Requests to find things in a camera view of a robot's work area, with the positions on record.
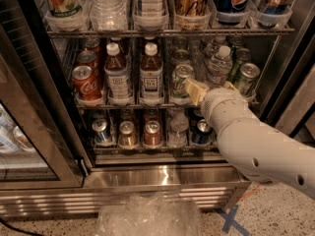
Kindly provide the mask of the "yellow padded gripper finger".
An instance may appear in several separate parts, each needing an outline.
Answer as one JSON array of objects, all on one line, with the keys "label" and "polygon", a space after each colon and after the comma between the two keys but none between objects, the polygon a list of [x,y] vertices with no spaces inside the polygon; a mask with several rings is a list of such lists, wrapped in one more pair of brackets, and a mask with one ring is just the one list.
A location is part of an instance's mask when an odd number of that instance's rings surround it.
[{"label": "yellow padded gripper finger", "polygon": [[198,106],[202,102],[206,93],[210,90],[206,84],[191,78],[186,80],[185,89],[195,106]]},{"label": "yellow padded gripper finger", "polygon": [[232,90],[238,91],[238,89],[237,89],[231,82],[229,82],[229,81],[225,81],[224,86],[225,86],[227,89],[232,89]]}]

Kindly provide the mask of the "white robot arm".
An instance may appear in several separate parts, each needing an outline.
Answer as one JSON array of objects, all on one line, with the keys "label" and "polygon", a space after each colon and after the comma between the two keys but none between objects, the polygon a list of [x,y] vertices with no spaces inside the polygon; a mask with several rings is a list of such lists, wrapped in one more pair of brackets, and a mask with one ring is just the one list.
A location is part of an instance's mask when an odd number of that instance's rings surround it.
[{"label": "white robot arm", "polygon": [[187,79],[185,90],[217,134],[221,156],[261,185],[284,183],[315,199],[315,148],[261,122],[234,88]]}]

